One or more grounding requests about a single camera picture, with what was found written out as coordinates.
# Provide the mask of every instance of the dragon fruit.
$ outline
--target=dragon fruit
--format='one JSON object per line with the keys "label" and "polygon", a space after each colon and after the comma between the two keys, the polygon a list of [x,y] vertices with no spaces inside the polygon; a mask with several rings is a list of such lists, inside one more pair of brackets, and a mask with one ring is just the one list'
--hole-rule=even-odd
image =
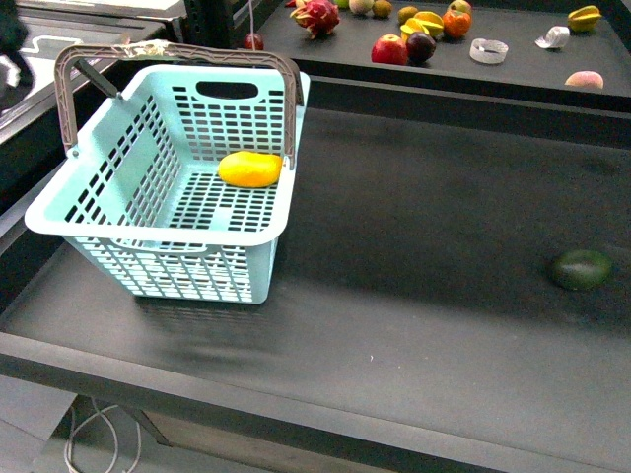
{"label": "dragon fruit", "polygon": [[312,39],[320,34],[331,34],[339,23],[337,5],[329,0],[297,0],[296,5],[298,8],[292,12],[291,18],[306,28]]}

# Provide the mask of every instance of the red apple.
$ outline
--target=red apple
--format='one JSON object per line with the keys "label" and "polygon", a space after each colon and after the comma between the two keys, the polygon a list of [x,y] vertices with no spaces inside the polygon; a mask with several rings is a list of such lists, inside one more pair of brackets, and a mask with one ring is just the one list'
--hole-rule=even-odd
{"label": "red apple", "polygon": [[404,66],[407,63],[405,41],[396,34],[384,34],[373,46],[373,62]]}
{"label": "red apple", "polygon": [[261,36],[258,33],[248,33],[245,35],[244,38],[244,48],[245,49],[255,49],[257,51],[262,51],[263,50],[263,36]]}

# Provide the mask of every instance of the apple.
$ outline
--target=apple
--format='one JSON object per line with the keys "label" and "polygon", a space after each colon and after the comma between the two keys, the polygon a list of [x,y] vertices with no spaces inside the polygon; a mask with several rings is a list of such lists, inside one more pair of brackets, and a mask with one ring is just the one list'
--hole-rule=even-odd
{"label": "apple", "polygon": [[396,34],[384,34],[375,41],[371,59],[380,64],[404,66],[407,63],[405,41]]}
{"label": "apple", "polygon": [[405,42],[407,57],[413,64],[423,64],[436,51],[434,39],[423,32],[414,32]]}
{"label": "apple", "polygon": [[450,3],[450,10],[458,10],[459,12],[471,14],[471,4],[466,0],[454,0]]}
{"label": "apple", "polygon": [[262,51],[264,47],[263,36],[258,33],[248,33],[244,38],[244,48],[249,50]]}

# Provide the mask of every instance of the green avocado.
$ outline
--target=green avocado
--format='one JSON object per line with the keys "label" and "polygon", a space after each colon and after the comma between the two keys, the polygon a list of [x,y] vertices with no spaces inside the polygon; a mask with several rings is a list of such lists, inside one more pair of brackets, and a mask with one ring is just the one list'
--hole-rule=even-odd
{"label": "green avocado", "polygon": [[613,270],[606,254],[591,249],[568,251],[550,264],[550,279],[570,291],[587,291],[604,283]]}

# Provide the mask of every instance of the tape on handle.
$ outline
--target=tape on handle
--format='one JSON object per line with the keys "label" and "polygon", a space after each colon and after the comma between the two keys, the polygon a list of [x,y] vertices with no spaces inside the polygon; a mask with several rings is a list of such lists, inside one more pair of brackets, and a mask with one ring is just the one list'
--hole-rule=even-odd
{"label": "tape on handle", "polygon": [[570,29],[567,27],[552,27],[548,33],[538,38],[534,43],[542,49],[560,49],[570,40]]}
{"label": "tape on handle", "polygon": [[479,37],[471,43],[471,59],[482,64],[501,64],[506,59],[509,46],[502,41]]}

